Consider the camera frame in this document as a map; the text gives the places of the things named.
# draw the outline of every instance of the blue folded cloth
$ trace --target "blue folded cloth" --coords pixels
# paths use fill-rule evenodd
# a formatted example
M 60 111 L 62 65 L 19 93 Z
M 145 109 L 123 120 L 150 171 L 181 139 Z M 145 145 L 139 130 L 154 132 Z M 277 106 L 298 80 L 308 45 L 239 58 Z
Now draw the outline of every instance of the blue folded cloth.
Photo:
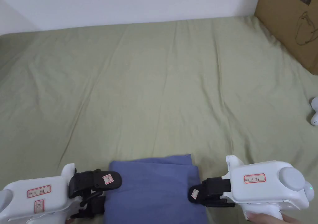
M 113 161 L 122 186 L 106 193 L 105 224 L 206 224 L 206 208 L 189 202 L 188 190 L 200 183 L 191 155 Z

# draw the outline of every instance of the bed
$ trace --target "bed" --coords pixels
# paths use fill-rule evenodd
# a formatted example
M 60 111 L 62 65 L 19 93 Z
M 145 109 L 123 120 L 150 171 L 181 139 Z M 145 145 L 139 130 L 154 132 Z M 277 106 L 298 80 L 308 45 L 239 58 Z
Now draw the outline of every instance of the bed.
M 234 154 L 289 162 L 318 188 L 318 77 L 256 17 L 7 34 L 0 61 L 0 188 L 188 153 L 202 180 Z M 289 215 L 316 223 L 317 207 Z M 239 208 L 207 213 L 245 223 Z

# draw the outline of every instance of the white wall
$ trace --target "white wall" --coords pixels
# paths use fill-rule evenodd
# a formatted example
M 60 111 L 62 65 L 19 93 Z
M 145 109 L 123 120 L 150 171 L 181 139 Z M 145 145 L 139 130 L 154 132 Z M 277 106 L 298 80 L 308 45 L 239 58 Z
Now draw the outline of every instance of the white wall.
M 257 0 L 0 0 L 0 34 L 251 15 Z

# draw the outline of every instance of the red-bordered label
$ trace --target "red-bordered label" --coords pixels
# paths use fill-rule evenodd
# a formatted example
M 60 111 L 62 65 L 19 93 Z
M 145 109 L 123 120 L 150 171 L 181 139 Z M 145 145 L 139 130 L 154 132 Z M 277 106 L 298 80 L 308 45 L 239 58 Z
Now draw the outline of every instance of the red-bordered label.
M 34 189 L 30 189 L 26 192 L 26 196 L 28 198 L 36 197 L 43 194 L 48 194 L 51 192 L 51 185 L 43 186 L 43 187 L 37 187 Z
M 251 174 L 244 176 L 244 183 L 264 183 L 266 182 L 266 176 L 264 173 Z
M 105 182 L 105 185 L 114 182 L 114 179 L 110 174 L 107 174 L 106 176 L 103 177 L 103 180 Z
M 193 199 L 197 199 L 198 194 L 199 194 L 199 190 L 194 189 L 192 194 L 191 194 L 191 197 L 193 197 Z
M 34 213 L 43 213 L 44 212 L 44 200 L 37 200 L 34 202 Z

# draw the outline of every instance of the finger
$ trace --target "finger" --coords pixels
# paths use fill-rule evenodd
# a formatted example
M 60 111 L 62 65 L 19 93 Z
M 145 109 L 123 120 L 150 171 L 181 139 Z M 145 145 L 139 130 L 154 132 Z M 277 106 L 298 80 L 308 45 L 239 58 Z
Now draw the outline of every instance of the finger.
M 298 221 L 297 219 L 294 219 L 294 218 L 292 218 L 292 217 L 289 217 L 289 216 L 287 216 L 287 215 L 285 215 L 285 214 L 281 214 L 281 215 L 283 216 L 283 220 L 284 220 L 285 222 L 293 223 L 293 224 L 301 224 L 301 222 Z
M 286 224 L 286 222 L 267 214 L 247 213 L 248 220 L 255 224 Z

